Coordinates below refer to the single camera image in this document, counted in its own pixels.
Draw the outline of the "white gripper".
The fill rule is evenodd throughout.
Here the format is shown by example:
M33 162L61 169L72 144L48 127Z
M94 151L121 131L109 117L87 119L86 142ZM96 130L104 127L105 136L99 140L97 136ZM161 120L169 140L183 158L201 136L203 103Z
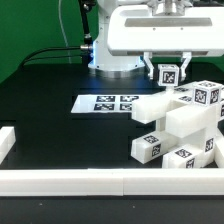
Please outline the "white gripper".
M107 46L112 55L140 55L154 78L155 56L181 56L180 79L193 57L224 54L224 7L186 8L183 16L154 16L147 5L120 6L113 11Z

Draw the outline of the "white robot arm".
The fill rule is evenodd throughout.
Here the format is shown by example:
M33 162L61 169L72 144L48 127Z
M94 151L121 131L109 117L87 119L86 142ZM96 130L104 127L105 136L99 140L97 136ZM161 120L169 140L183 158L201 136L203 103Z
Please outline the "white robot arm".
M91 69L130 71L155 57L178 57L184 78L194 57L224 55L224 3L195 0L84 0L98 5L99 34L93 42Z

